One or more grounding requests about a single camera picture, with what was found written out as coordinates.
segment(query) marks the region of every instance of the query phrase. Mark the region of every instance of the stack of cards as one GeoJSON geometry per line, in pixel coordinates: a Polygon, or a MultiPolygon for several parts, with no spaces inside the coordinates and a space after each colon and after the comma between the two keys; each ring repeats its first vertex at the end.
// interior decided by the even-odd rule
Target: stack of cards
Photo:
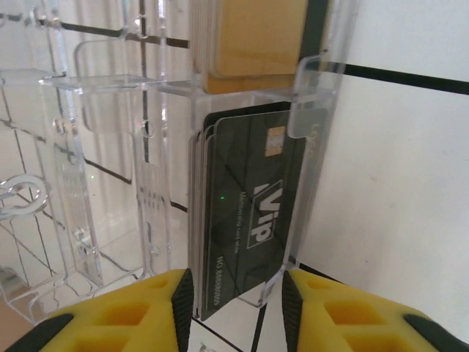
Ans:
{"type": "Polygon", "coordinates": [[[208,318],[281,267],[305,149],[289,103],[208,114],[191,139],[190,266],[208,318]]]}
{"type": "MultiPolygon", "coordinates": [[[[193,0],[201,87],[221,94],[292,86],[299,60],[326,49],[332,2],[193,0]]],[[[202,320],[284,261],[306,144],[288,136],[289,110],[278,102],[211,113],[191,137],[189,263],[202,320]]]]}
{"type": "Polygon", "coordinates": [[[333,0],[193,0],[193,70],[209,94],[290,87],[327,50],[333,0]]]}

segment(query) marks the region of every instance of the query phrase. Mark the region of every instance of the black rubber pad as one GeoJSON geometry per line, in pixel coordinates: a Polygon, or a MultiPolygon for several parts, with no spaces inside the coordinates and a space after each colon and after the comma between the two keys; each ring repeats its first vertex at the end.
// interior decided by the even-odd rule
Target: black rubber pad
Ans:
{"type": "Polygon", "coordinates": [[[177,346],[180,352],[186,352],[189,347],[193,307],[193,281],[190,269],[187,269],[182,275],[181,281],[171,297],[171,303],[173,305],[177,346]]]}
{"type": "Polygon", "coordinates": [[[469,352],[467,343],[458,340],[436,322],[412,314],[404,315],[404,319],[438,352],[469,352]]]}
{"type": "Polygon", "coordinates": [[[39,352],[51,341],[70,321],[73,314],[62,314],[44,320],[34,329],[11,345],[5,352],[39,352]]]}
{"type": "Polygon", "coordinates": [[[288,271],[284,272],[284,281],[281,287],[281,308],[284,313],[287,351],[296,352],[300,338],[303,299],[288,271]]]}

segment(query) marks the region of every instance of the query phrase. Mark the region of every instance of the black card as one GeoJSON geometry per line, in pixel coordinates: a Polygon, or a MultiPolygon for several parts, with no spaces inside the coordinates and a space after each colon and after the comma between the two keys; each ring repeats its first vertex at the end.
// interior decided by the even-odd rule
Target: black card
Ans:
{"type": "Polygon", "coordinates": [[[281,267],[305,147],[304,139],[287,135],[288,108],[274,103],[206,118],[215,128],[208,144],[202,320],[281,267]]]}

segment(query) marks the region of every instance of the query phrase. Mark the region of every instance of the gold chip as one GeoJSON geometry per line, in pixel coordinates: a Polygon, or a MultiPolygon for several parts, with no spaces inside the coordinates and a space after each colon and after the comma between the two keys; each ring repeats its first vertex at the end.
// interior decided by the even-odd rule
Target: gold chip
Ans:
{"type": "Polygon", "coordinates": [[[267,130],[267,141],[265,143],[265,156],[281,154],[284,149],[285,131],[287,127],[278,126],[267,130]]]}

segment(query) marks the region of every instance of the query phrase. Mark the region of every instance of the white wall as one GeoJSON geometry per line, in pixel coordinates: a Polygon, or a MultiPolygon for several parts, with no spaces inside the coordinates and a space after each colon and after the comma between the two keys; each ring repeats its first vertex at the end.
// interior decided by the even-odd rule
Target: white wall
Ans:
{"type": "MultiPolygon", "coordinates": [[[[469,3],[363,0],[349,63],[467,81],[469,3]]],[[[469,340],[469,97],[345,77],[300,259],[469,340]]]]}

